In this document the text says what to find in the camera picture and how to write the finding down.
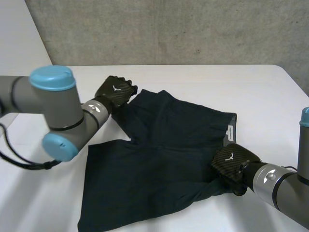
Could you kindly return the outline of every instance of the light blue joint cap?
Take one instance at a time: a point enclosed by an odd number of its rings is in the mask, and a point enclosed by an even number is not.
[[[51,157],[63,162],[70,161],[79,152],[70,140],[53,133],[48,133],[44,136],[42,145]]]
[[[299,122],[299,124],[302,127],[309,127],[309,107],[306,107],[301,112],[301,121]]]
[[[59,65],[34,70],[29,81],[32,86],[47,91],[64,91],[76,85],[71,69]]]

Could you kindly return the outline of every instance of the white table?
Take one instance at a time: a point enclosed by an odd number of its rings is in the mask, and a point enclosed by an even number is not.
[[[72,67],[82,102],[92,98],[108,75],[124,76],[142,88],[165,89],[174,97],[236,112],[238,143],[264,162],[297,166],[299,120],[309,98],[273,65],[180,65]],[[41,148],[43,116],[19,114],[9,127],[14,147],[36,161],[50,160]],[[109,119],[89,144],[127,136]],[[0,148],[8,153],[1,140]],[[0,160],[0,231],[75,232],[83,196],[87,156],[49,171],[24,171]],[[283,232],[307,231],[259,200],[249,190],[211,197],[178,213],[135,223],[117,232]]]

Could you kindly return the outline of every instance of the robotic arm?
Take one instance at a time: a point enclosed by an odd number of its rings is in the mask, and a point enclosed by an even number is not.
[[[95,97],[81,105],[72,71],[64,66],[42,67],[30,77],[0,76],[0,81],[0,117],[43,114],[50,132],[42,145],[58,162],[73,159],[110,113],[137,93],[131,81],[109,76]]]
[[[238,144],[220,150],[211,166],[236,195],[243,195],[249,187],[263,201],[309,229],[309,107],[302,111],[300,121],[297,172],[263,163]]]

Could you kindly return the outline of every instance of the gray wall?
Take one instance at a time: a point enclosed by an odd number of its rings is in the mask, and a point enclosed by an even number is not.
[[[54,64],[276,64],[309,94],[309,0],[26,3]]]

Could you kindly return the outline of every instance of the black cable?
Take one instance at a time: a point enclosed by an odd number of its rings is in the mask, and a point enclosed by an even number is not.
[[[292,168],[292,169],[294,169],[295,171],[297,171],[297,168],[295,168],[295,167],[292,167],[292,166],[282,166],[283,168]]]
[[[30,160],[27,160],[26,158],[22,157],[21,155],[19,155],[13,148],[13,146],[10,143],[10,140],[8,138],[8,133],[7,133],[7,129],[6,127],[0,123],[0,127],[3,129],[3,135],[4,135],[4,140],[6,145],[8,146],[8,148],[13,152],[14,155],[16,155],[18,158],[20,158],[21,160],[23,160],[24,162],[27,162],[28,164],[24,164],[24,163],[20,163],[18,161],[15,161],[13,159],[11,159],[10,157],[6,156],[5,154],[3,154],[2,152],[0,152],[0,157],[2,159],[4,159],[5,161],[23,168],[23,169],[27,169],[27,170],[42,170],[42,169],[51,169],[52,167],[60,164],[60,161],[54,160],[54,161],[49,161],[49,162],[45,162],[45,163],[35,163],[32,162]]]

